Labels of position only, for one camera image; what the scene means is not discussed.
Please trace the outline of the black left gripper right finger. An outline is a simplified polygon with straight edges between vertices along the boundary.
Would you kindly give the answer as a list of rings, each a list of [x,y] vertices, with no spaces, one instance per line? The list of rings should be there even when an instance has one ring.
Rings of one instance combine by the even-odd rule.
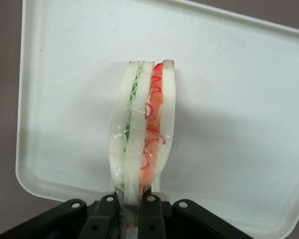
[[[248,239],[249,235],[189,199],[174,204],[154,194],[141,200],[140,239]]]

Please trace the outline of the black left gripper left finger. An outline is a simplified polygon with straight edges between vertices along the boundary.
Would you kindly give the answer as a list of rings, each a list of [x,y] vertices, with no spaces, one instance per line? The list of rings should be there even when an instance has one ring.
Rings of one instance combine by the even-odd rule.
[[[0,234],[0,239],[117,239],[118,214],[115,193],[89,206],[71,199]]]

